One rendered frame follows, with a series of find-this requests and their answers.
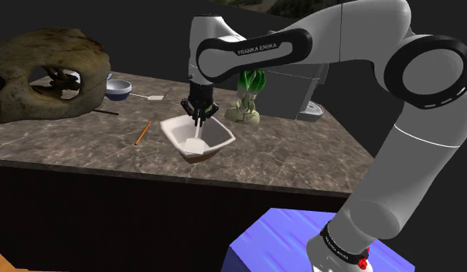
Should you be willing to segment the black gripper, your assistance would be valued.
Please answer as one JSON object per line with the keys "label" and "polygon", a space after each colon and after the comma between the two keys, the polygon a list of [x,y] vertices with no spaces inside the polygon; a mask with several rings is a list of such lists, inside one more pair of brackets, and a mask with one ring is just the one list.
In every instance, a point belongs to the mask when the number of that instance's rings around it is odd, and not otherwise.
{"label": "black gripper", "polygon": [[199,84],[193,81],[189,82],[189,96],[183,98],[180,102],[185,112],[194,120],[194,125],[198,125],[198,118],[200,117],[199,125],[211,118],[218,110],[219,105],[213,102],[213,84]]}

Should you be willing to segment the white square bowl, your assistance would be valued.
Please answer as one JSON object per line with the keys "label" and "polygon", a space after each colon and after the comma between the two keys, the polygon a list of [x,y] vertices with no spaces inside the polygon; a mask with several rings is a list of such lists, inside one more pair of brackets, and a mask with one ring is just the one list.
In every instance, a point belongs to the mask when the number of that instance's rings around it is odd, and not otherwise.
{"label": "white square bowl", "polygon": [[190,164],[204,162],[212,158],[222,148],[236,140],[227,127],[215,117],[211,117],[203,122],[203,126],[199,130],[199,138],[204,143],[204,152],[200,155],[189,153],[184,148],[186,139],[192,138],[196,132],[194,120],[189,115],[185,114],[161,121],[160,128],[173,147]]}

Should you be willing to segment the green and white plant vase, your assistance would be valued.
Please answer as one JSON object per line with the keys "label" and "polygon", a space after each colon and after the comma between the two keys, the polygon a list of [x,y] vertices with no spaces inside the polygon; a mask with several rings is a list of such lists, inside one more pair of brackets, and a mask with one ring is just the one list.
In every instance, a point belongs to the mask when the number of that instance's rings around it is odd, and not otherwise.
{"label": "green and white plant vase", "polygon": [[264,89],[266,77],[262,69],[240,73],[237,81],[237,101],[226,109],[224,117],[239,124],[258,124],[260,114],[256,111],[254,100]]}

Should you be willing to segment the orange pencil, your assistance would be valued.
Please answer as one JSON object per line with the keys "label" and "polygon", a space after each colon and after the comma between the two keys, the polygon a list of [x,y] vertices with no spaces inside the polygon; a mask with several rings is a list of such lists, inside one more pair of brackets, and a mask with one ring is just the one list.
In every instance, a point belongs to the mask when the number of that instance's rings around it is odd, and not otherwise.
{"label": "orange pencil", "polygon": [[137,140],[135,141],[135,145],[138,145],[138,144],[139,144],[139,142],[141,141],[141,139],[142,139],[143,136],[145,135],[145,132],[146,132],[146,131],[148,130],[148,128],[150,127],[151,123],[152,123],[152,121],[149,121],[149,122],[145,125],[144,129],[142,130],[142,132],[141,132],[140,135],[138,136]]}

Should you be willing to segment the blue and white round bowl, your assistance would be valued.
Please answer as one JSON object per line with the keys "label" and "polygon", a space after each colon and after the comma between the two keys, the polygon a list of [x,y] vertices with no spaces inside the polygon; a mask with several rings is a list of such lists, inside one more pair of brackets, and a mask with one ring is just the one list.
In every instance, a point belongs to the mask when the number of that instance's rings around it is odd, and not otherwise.
{"label": "blue and white round bowl", "polygon": [[127,80],[108,80],[105,96],[112,101],[126,100],[131,89],[132,85]]}

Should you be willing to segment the grey coffee machine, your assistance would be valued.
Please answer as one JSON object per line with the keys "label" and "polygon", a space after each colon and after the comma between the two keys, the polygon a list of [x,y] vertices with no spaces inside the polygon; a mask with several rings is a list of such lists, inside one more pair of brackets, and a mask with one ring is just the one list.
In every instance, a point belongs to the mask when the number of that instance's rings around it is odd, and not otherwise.
{"label": "grey coffee machine", "polygon": [[329,64],[291,64],[264,68],[266,85],[255,99],[261,116],[316,122],[324,114],[311,100],[325,83]]}

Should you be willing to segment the brown skull sculpture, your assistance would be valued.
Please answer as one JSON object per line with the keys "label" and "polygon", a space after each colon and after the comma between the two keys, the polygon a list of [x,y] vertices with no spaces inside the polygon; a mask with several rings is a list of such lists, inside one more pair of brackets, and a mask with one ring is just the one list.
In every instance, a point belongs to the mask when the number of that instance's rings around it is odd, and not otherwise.
{"label": "brown skull sculpture", "polygon": [[0,42],[0,124],[79,117],[99,107],[111,69],[104,47],[55,27]]}

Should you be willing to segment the blue robot stand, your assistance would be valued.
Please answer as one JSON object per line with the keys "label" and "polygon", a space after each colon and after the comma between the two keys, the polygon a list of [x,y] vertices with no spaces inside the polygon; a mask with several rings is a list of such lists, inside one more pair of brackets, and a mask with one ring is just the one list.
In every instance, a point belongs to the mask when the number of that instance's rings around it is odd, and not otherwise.
{"label": "blue robot stand", "polygon": [[[367,269],[340,260],[320,236],[323,227],[351,253],[369,247]],[[233,241],[220,272],[415,272],[415,266],[356,228],[343,212],[269,209]]]}

